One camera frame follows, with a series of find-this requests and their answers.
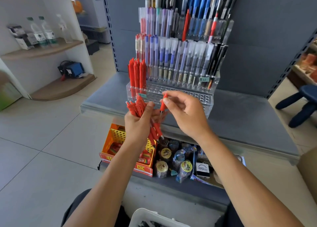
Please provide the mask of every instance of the person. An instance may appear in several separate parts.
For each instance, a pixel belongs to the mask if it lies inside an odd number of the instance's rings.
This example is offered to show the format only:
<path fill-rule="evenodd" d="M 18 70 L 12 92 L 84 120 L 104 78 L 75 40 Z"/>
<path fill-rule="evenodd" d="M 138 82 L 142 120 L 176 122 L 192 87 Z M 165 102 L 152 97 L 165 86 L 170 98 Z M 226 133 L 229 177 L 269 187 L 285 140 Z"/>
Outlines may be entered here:
<path fill-rule="evenodd" d="M 217 223 L 216 226 L 303 226 L 212 132 L 198 99 L 179 91 L 165 93 L 168 95 L 163 99 L 166 107 L 180 129 L 204 150 L 231 200 L 221 225 Z M 158 118 L 159 111 L 153 110 L 153 107 L 154 103 L 149 102 L 141 118 L 131 113 L 125 115 L 125 142 L 99 182 L 90 191 L 78 196 L 65 213 L 64 227 L 129 225 L 121 201 L 133 168 L 146 145 L 150 117 Z"/>

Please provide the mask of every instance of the forearm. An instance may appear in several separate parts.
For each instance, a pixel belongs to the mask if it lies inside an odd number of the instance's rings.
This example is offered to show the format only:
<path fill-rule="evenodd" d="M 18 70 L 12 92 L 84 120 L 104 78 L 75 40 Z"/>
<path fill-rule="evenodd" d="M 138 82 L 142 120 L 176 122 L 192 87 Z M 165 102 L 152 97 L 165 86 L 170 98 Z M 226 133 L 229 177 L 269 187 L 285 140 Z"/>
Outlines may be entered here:
<path fill-rule="evenodd" d="M 140 155 L 124 142 L 97 185 L 65 223 L 65 227 L 114 226 L 125 189 Z"/>
<path fill-rule="evenodd" d="M 212 132 L 202 137 L 205 151 L 244 226 L 303 226 Z"/>

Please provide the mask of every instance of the person's leg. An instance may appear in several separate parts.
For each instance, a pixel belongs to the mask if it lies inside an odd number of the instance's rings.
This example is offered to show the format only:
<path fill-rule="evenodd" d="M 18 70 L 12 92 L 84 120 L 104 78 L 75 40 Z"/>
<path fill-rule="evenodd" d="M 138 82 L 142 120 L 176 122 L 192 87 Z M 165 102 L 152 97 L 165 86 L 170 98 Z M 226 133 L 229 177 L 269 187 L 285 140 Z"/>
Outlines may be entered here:
<path fill-rule="evenodd" d="M 244 227 L 231 202 L 228 205 L 225 214 L 215 223 L 215 227 Z"/>
<path fill-rule="evenodd" d="M 68 220 L 68 218 L 74 212 L 74 210 L 78 207 L 78 205 L 81 203 L 81 201 L 86 197 L 86 195 L 89 193 L 90 190 L 91 189 L 85 190 L 83 193 L 81 193 L 80 195 L 78 195 L 75 198 L 73 203 L 66 210 L 64 217 L 63 217 L 63 221 L 61 222 L 61 226 L 63 226 L 65 224 L 65 222 Z M 128 227 L 129 224 L 130 224 L 130 218 L 125 213 L 124 207 L 121 206 L 114 227 Z"/>

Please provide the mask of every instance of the plastic bottle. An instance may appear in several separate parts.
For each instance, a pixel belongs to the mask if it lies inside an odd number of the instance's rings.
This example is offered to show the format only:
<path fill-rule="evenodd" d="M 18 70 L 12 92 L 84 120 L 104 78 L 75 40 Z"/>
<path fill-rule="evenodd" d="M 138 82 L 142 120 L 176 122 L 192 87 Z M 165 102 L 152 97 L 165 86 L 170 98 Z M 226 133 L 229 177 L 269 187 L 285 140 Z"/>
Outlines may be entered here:
<path fill-rule="evenodd" d="M 59 19 L 60 19 L 60 22 L 58 23 L 58 25 L 60 26 L 61 28 L 61 31 L 63 33 L 63 36 L 64 36 L 64 40 L 66 43 L 71 43 L 73 42 L 73 39 L 72 39 L 72 36 L 70 35 L 70 31 L 69 29 L 67 28 L 67 25 L 66 25 L 66 22 L 63 20 L 63 18 L 61 18 L 61 15 L 60 14 L 56 14 Z"/>
<path fill-rule="evenodd" d="M 42 22 L 42 28 L 44 30 L 44 35 L 52 47 L 58 46 L 57 39 L 52 31 L 50 25 L 44 20 L 44 17 L 39 16 L 39 19 Z"/>
<path fill-rule="evenodd" d="M 45 35 L 41 28 L 34 22 L 32 17 L 27 17 L 27 20 L 30 21 L 31 29 L 34 33 L 35 38 L 38 40 L 41 48 L 48 48 L 49 43 L 47 42 Z"/>

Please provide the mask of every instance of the orange display box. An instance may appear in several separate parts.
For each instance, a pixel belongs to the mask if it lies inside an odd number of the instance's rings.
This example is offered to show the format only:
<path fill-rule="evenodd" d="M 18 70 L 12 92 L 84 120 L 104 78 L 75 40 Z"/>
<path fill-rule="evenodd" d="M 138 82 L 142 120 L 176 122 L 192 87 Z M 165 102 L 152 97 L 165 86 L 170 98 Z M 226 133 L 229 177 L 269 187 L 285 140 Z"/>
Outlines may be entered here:
<path fill-rule="evenodd" d="M 111 124 L 107 139 L 105 141 L 105 145 L 103 146 L 102 152 L 99 153 L 99 156 L 101 157 L 101 160 L 103 162 L 110 163 L 112 158 L 114 157 L 114 155 L 108 153 L 110 146 L 114 142 L 121 143 L 121 144 L 124 142 L 125 131 L 121 131 L 121 130 L 124 130 L 123 126 Z M 153 160 L 155 158 L 155 149 L 152 147 L 149 139 L 147 140 L 147 145 L 146 145 L 145 149 L 151 155 L 150 163 L 149 164 L 142 164 L 142 163 L 137 162 L 133 170 L 135 172 L 146 174 L 146 175 L 152 177 L 153 176 L 152 165 L 153 165 Z"/>

